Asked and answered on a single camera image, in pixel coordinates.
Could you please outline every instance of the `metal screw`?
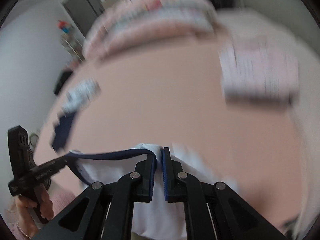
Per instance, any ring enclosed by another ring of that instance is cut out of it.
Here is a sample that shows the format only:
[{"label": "metal screw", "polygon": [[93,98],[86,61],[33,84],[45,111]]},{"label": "metal screw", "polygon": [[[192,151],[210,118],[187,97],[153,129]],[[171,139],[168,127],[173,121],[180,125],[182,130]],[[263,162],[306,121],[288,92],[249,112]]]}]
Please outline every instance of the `metal screw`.
[{"label": "metal screw", "polygon": [[178,178],[179,179],[185,179],[186,177],[188,177],[188,174],[186,174],[185,172],[179,172],[178,173]]},{"label": "metal screw", "polygon": [[140,174],[138,172],[131,172],[130,173],[130,178],[131,179],[137,179],[140,177]]},{"label": "metal screw", "polygon": [[99,188],[102,187],[102,183],[96,181],[96,182],[92,183],[91,187],[92,187],[93,189],[99,189]]},{"label": "metal screw", "polygon": [[226,184],[224,184],[223,182],[218,182],[217,184],[216,184],[216,188],[217,189],[225,189],[226,188]]}]

